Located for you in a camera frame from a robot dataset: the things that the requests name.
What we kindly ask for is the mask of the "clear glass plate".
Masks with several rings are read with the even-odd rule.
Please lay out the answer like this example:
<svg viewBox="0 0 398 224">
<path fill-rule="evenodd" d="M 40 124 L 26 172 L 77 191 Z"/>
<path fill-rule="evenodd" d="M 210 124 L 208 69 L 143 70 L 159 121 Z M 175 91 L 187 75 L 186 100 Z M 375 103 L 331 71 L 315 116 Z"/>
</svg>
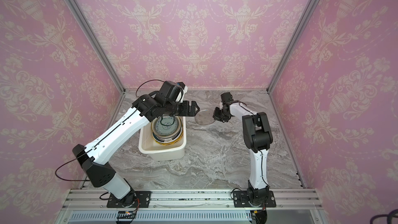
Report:
<svg viewBox="0 0 398 224">
<path fill-rule="evenodd" d="M 199 125 L 210 125 L 215 122 L 214 111 L 209 109 L 200 110 L 195 116 L 195 122 Z"/>
</svg>

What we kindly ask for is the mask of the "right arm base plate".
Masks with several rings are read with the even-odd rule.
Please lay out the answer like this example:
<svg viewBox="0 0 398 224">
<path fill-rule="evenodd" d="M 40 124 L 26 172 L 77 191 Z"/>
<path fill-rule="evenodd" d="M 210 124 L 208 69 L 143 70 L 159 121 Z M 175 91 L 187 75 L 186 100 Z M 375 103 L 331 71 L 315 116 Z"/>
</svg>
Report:
<svg viewBox="0 0 398 224">
<path fill-rule="evenodd" d="M 231 199 L 233 200 L 234 207 L 276 207 L 276 200 L 274 193 L 267 189 L 260 191 L 247 192 L 246 190 L 232 190 L 230 193 Z"/>
</svg>

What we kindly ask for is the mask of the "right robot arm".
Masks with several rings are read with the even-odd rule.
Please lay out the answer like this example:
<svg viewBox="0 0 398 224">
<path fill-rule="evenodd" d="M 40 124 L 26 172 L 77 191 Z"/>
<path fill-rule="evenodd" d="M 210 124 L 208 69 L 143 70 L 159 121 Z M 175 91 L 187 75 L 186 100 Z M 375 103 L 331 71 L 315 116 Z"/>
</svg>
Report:
<svg viewBox="0 0 398 224">
<path fill-rule="evenodd" d="M 273 135 L 265 112 L 251 110 L 245 103 L 234 100 L 230 92 L 221 95 L 221 103 L 213 113 L 213 119 L 228 122 L 232 117 L 241 120 L 243 139 L 250 154 L 250 176 L 247 195 L 252 205 L 265 203 L 269 197 L 267 180 L 267 155 Z"/>
</svg>

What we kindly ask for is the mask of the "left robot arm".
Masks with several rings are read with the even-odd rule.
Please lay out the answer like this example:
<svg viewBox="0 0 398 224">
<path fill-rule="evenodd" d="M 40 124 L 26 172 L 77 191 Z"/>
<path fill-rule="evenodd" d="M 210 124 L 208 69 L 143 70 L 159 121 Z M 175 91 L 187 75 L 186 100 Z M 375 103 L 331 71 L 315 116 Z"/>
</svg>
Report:
<svg viewBox="0 0 398 224">
<path fill-rule="evenodd" d="M 195 101 L 184 100 L 188 87 L 182 82 L 165 81 L 158 91 L 138 97 L 132 107 L 101 136 L 72 152 L 91 184 L 106 189 L 120 206 L 130 207 L 137 199 L 135 190 L 110 165 L 113 154 L 137 131 L 163 116 L 194 117 L 200 110 Z"/>
</svg>

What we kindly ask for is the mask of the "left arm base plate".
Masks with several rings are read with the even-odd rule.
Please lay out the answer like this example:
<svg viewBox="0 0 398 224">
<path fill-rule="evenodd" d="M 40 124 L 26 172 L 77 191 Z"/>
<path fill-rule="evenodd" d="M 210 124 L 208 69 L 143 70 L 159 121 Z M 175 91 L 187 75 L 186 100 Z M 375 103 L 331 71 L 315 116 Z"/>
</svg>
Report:
<svg viewBox="0 0 398 224">
<path fill-rule="evenodd" d="M 116 198 L 113 194 L 110 194 L 107 208 L 148 208 L 151 200 L 151 191 L 135 191 L 129 193 L 122 199 Z"/>
</svg>

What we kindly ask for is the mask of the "yellow polka dot plate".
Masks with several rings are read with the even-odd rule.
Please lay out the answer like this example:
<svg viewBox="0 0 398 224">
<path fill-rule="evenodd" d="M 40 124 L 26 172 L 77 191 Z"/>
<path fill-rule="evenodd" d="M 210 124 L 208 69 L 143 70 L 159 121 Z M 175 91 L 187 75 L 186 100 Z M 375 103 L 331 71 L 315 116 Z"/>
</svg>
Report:
<svg viewBox="0 0 398 224">
<path fill-rule="evenodd" d="M 155 133 L 152 134 L 154 140 L 156 143 L 163 145 L 163 146 L 171 146 L 174 145 L 176 143 L 178 143 L 182 137 L 183 137 L 183 132 L 179 132 L 176 135 L 172 136 L 171 138 L 166 138 L 163 139 L 160 136 L 155 135 Z"/>
</svg>

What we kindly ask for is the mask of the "small blue patterned plate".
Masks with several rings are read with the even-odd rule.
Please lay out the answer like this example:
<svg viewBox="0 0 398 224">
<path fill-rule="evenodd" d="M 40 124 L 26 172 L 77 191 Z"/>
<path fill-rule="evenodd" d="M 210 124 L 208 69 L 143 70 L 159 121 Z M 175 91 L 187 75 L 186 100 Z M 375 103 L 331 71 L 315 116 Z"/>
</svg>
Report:
<svg viewBox="0 0 398 224">
<path fill-rule="evenodd" d="M 152 131 L 157 136 L 170 136 L 179 131 L 180 126 L 181 120 L 179 117 L 165 116 L 152 122 Z"/>
</svg>

